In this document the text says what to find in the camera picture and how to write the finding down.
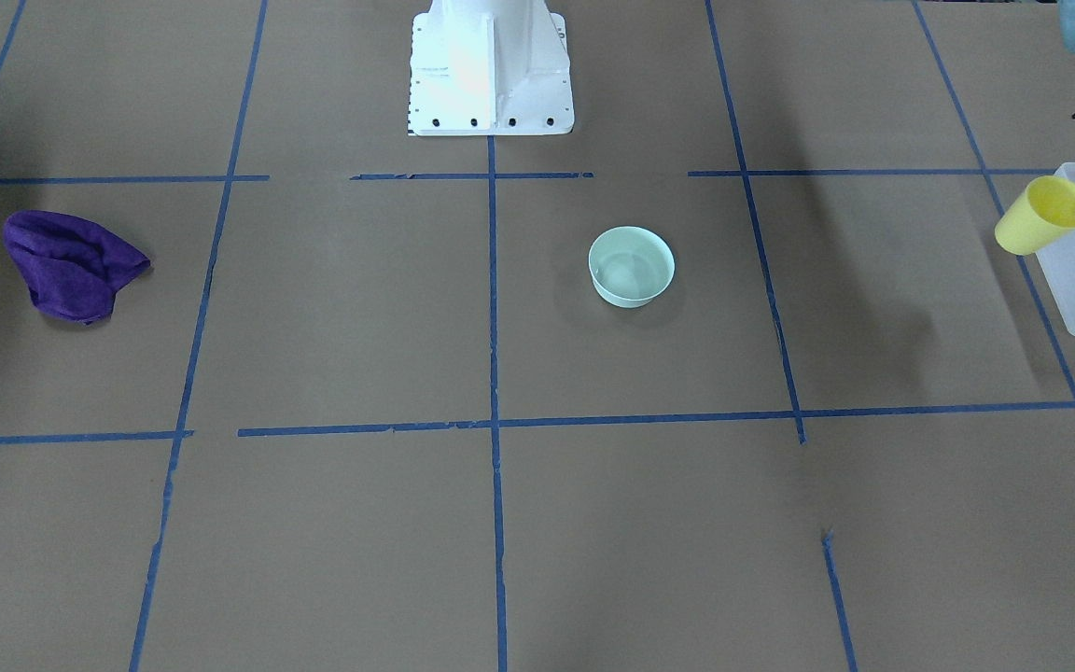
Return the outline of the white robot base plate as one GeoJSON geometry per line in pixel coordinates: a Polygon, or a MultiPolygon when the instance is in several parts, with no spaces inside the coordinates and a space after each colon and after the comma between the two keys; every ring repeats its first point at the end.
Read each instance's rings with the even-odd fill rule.
{"type": "Polygon", "coordinates": [[[567,22],[545,1],[432,1],[411,38],[410,135],[575,128],[567,22]]]}

